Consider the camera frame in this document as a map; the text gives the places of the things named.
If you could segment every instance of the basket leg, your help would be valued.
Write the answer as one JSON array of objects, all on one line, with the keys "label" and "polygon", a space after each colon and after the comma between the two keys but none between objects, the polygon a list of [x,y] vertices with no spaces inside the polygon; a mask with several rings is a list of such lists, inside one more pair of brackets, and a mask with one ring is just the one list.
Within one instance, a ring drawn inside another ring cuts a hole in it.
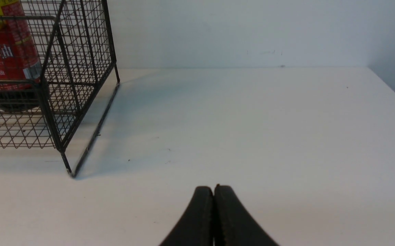
[{"label": "basket leg", "polygon": [[80,168],[85,163],[86,158],[88,157],[89,153],[91,152],[91,149],[94,146],[94,143],[97,140],[97,137],[99,136],[100,131],[102,130],[103,123],[105,122],[105,119],[108,116],[109,110],[111,109],[111,106],[112,106],[114,99],[117,95],[117,92],[120,87],[120,79],[118,77],[117,67],[116,67],[116,75],[117,75],[118,82],[117,82],[117,85],[114,89],[114,92],[113,92],[111,98],[109,99],[108,106],[106,107],[105,111],[103,112],[102,118],[98,122],[97,127],[96,127],[94,133],[92,134],[91,139],[88,143],[88,146],[85,148],[85,151],[83,152],[82,156],[80,157],[79,161],[77,162],[77,165],[76,165],[76,168],[74,169],[74,171],[71,170],[71,167],[69,165],[68,159],[66,158],[65,152],[61,152],[62,160],[65,165],[66,171],[68,172],[68,175],[72,178],[77,177],[77,174],[79,173]]},{"label": "basket leg", "polygon": [[117,84],[120,84],[120,75],[118,74],[117,64],[115,65],[115,71],[116,71],[116,76],[117,76]]}]

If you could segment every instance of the bottle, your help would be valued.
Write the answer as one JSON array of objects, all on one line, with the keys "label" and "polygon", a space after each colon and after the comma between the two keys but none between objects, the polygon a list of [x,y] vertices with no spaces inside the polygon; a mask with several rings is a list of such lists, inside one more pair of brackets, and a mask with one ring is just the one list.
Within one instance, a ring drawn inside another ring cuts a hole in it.
[{"label": "bottle", "polygon": [[[19,0],[0,0],[0,16],[24,16]],[[27,20],[0,20],[0,80],[40,83],[41,61]],[[22,112],[39,106],[32,84],[0,83],[0,110]]]}]

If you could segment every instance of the wire basket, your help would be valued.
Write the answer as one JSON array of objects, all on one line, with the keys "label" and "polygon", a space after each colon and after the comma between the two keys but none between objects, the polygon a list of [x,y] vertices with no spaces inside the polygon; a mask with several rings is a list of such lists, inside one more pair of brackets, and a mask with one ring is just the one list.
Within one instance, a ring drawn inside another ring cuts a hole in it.
[{"label": "wire basket", "polygon": [[[54,147],[74,177],[88,153],[73,172],[65,150],[114,69],[119,80],[108,5],[106,0],[21,0],[20,6],[24,15],[0,16],[7,26],[0,29],[0,148]],[[4,38],[10,35],[20,41]],[[29,35],[33,42],[26,41]]]}]

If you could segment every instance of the white tabletop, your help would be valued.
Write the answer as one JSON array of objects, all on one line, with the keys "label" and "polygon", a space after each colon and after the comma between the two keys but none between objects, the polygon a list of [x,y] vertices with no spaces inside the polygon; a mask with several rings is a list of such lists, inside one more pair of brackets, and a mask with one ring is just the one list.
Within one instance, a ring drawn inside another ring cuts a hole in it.
[{"label": "white tabletop", "polygon": [[0,246],[156,246],[194,188],[218,183],[282,246],[395,245],[395,93],[369,69],[121,76],[78,179],[54,149],[0,149]]}]

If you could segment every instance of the metal wire mesh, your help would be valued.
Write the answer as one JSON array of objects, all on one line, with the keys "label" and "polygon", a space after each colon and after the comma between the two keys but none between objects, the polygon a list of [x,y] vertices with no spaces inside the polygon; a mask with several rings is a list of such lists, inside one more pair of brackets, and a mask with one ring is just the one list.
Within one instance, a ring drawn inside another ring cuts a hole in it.
[{"label": "metal wire mesh", "polygon": [[[20,50],[10,53],[13,59],[40,63],[26,70],[0,59],[0,147],[64,150],[116,62],[105,0],[21,3],[25,17],[0,17],[13,26],[0,30],[0,57],[6,45]],[[34,44],[1,38],[26,36],[25,20]]]}]

